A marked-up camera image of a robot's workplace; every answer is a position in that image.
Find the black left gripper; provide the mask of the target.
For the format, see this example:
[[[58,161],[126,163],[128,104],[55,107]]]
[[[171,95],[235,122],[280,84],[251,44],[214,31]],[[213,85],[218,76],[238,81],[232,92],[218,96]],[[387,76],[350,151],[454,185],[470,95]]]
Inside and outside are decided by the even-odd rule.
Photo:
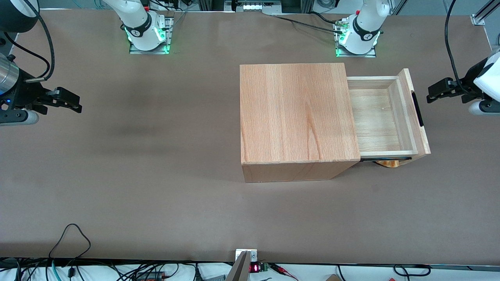
[[[458,78],[457,69],[453,63],[452,70],[454,71],[456,83],[452,78],[443,78],[429,86],[427,88],[428,95],[426,96],[427,103],[430,104],[441,98],[452,98],[455,96],[461,96],[462,103],[469,103],[476,99],[488,101],[489,96],[474,84],[474,80],[482,72],[487,60],[485,58],[472,66],[461,79]]]

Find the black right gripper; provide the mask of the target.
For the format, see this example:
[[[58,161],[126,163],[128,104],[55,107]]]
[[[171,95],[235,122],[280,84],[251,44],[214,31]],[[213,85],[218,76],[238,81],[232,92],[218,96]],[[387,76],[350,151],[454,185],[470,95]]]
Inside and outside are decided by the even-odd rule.
[[[80,96],[64,87],[56,87],[50,91],[39,82],[18,82],[11,90],[1,95],[1,105],[7,105],[8,109],[32,110],[39,114],[47,114],[48,106],[64,107],[78,114],[82,113]]]

